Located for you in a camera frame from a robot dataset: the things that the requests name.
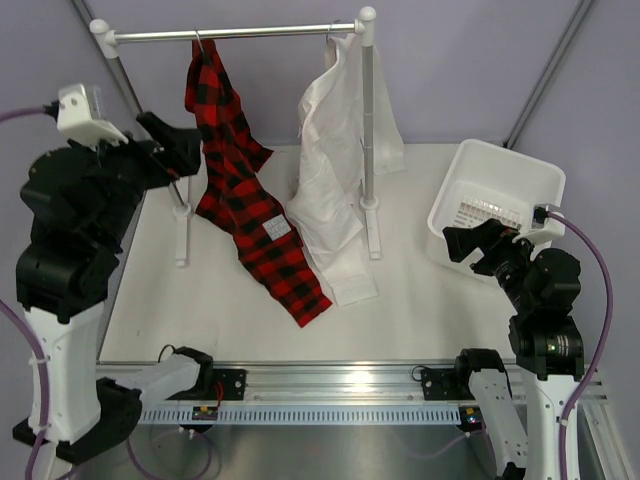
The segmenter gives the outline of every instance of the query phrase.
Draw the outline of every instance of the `laundry basket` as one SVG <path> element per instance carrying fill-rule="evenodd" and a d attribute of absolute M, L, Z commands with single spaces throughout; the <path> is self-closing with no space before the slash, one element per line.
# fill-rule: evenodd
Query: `laundry basket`
<path fill-rule="evenodd" d="M 490 143 L 465 140 L 429 214 L 428 258 L 497 285 L 493 277 L 476 275 L 471 270 L 470 264 L 482 258 L 479 250 L 461 263 L 449 260 L 442 229 L 470 228 L 497 218 L 525 233 L 531 228 L 534 205 L 560 206 L 564 184 L 564 172 L 555 165 Z"/>

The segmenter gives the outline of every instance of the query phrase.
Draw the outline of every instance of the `white cloth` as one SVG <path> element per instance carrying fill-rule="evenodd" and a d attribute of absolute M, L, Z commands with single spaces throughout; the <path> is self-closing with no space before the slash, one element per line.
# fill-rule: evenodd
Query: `white cloth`
<path fill-rule="evenodd" d="M 352 207 L 360 197 L 363 176 L 360 36 L 331 38 L 325 58 L 328 70 L 309 86 L 298 106 L 298 188 L 285 208 L 341 306 L 378 294 L 362 243 L 362 223 Z M 374 136 L 376 172 L 381 173 L 400 170 L 404 163 L 377 53 L 376 64 L 374 92 L 384 98 L 378 102 L 376 97 L 374 122 L 378 125 L 377 115 L 386 111 L 390 119 L 380 119 L 379 124 L 387 129 L 393 125 L 390 135 L 381 131 Z"/>

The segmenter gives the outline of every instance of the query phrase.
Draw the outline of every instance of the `white rack post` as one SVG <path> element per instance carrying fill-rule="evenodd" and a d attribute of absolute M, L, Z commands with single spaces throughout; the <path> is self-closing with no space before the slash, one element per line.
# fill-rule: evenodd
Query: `white rack post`
<path fill-rule="evenodd" d="M 373 44 L 376 11 L 373 7 L 360 10 L 359 18 L 352 23 L 328 23 L 322 25 L 297 25 L 280 27 L 229 28 L 219 30 L 186 30 L 152 33 L 118 33 L 109 28 L 104 20 L 93 20 L 91 33 L 96 38 L 104 56 L 108 59 L 118 58 L 118 45 L 123 43 L 143 43 L 173 40 L 199 40 L 250 37 L 280 37 L 293 35 L 327 35 L 329 33 L 356 33 L 362 35 L 362 89 L 363 89 L 363 138 L 364 155 L 364 188 L 360 205 L 365 212 L 367 238 L 369 240 L 369 257 L 377 260 L 382 257 L 380 231 L 378 228 L 378 199 L 374 195 L 373 172 Z M 129 84 L 121 88 L 132 90 Z M 179 192 L 175 186 L 170 189 L 176 203 L 174 214 L 178 219 L 178 237 L 176 245 L 176 263 L 186 264 L 187 255 L 187 222 L 180 212 L 186 211 Z"/>
<path fill-rule="evenodd" d="M 364 153 L 364 191 L 360 206 L 364 210 L 369 240 L 369 258 L 379 260 L 382 257 L 380 230 L 378 228 L 379 201 L 374 195 L 373 174 L 373 44 L 376 11 L 373 7 L 360 10 L 360 22 L 364 26 L 362 33 L 362 151 Z"/>

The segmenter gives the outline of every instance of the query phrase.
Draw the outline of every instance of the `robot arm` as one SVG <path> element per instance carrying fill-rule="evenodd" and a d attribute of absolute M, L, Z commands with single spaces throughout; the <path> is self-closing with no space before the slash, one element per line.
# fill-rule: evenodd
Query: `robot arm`
<path fill-rule="evenodd" d="M 493 350 L 463 350 L 453 371 L 425 371 L 423 385 L 455 385 L 477 400 L 493 440 L 498 478 L 560 478 L 559 422 L 584 375 L 582 338 L 568 315 L 580 292 L 580 263 L 555 248 L 542 250 L 532 260 L 533 244 L 498 220 L 473 229 L 449 227 L 443 233 L 453 262 L 476 248 L 482 251 L 483 258 L 471 268 L 495 276 L 516 309 L 509 321 L 509 341 L 522 368 L 528 437 L 511 400 L 506 370 Z M 572 480 L 580 478 L 576 427 L 574 410 L 566 445 Z"/>
<path fill-rule="evenodd" d="M 177 349 L 169 360 L 122 379 L 96 382 L 99 323 L 120 242 L 145 191 L 200 167 L 200 135 L 152 113 L 137 121 L 151 140 L 135 141 L 101 118 L 98 91 L 60 91 L 57 125 L 70 146 L 46 153 L 29 170 L 20 196 L 34 213 L 31 244 L 16 267 L 18 301 L 44 349 L 48 388 L 33 358 L 34 401 L 14 438 L 33 445 L 40 411 L 45 440 L 78 465 L 125 440 L 145 404 L 208 388 L 213 360 Z"/>

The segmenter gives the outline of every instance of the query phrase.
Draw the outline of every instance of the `plaid shirt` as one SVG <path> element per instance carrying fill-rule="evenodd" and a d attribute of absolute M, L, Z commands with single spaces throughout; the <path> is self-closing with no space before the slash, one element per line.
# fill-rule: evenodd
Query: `plaid shirt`
<path fill-rule="evenodd" d="M 186 109 L 202 134 L 209 183 L 196 213 L 233 236 L 253 278 L 304 327 L 331 306 L 302 252 L 302 240 L 282 205 L 255 176 L 271 156 L 251 136 L 240 97 L 231 87 L 215 43 L 193 42 Z"/>

